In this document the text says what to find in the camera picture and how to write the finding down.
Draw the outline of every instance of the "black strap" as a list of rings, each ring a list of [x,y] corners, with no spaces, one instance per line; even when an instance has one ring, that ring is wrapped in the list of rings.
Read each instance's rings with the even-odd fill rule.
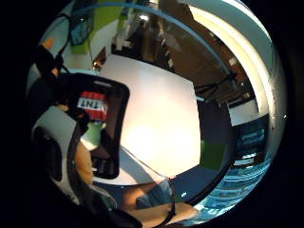
[[[171,188],[171,210],[170,210],[169,214],[167,215],[167,217],[164,219],[164,221],[153,228],[162,228],[165,224],[167,224],[172,219],[172,217],[174,217],[176,215],[175,188],[171,182],[169,182],[169,185]]]

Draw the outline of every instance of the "desk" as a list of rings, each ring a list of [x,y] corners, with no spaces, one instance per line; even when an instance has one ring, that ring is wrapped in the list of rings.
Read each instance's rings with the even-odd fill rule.
[[[100,73],[127,85],[130,98],[123,120],[120,175],[114,180],[95,181],[129,185],[163,179],[141,162],[166,177],[199,164],[200,120],[192,82],[113,54]]]

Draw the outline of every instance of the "red and white logo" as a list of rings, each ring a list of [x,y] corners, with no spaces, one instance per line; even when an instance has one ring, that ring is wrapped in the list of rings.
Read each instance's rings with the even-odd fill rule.
[[[105,122],[107,99],[104,94],[85,91],[81,94],[77,106],[88,113],[91,121]]]

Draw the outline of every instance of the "green panel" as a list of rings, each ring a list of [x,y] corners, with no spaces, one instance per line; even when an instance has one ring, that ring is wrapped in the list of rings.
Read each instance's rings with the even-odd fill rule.
[[[97,3],[99,4],[103,2],[124,2],[124,0],[99,0]],[[89,40],[92,40],[97,31],[114,22],[115,20],[118,20],[122,12],[121,7],[97,8],[95,10],[94,29],[89,34]],[[88,44],[85,42],[82,45],[74,46],[71,48],[71,51],[73,54],[86,54],[88,51]]]
[[[225,153],[225,147],[225,144],[212,144],[201,141],[199,166],[219,170]]]

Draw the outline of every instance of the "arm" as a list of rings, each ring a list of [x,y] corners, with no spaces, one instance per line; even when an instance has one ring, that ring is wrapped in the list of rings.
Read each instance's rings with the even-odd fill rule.
[[[136,186],[131,186],[127,188],[123,194],[123,205],[122,208],[124,210],[135,210],[136,207],[136,199],[145,195],[149,192],[153,187],[155,187],[159,181],[139,184]]]
[[[127,211],[131,216],[142,223],[142,228],[150,228],[161,224],[171,209],[171,203],[141,210]],[[184,202],[176,203],[176,215],[167,223],[171,224],[184,219],[192,218],[198,212],[193,206]]]

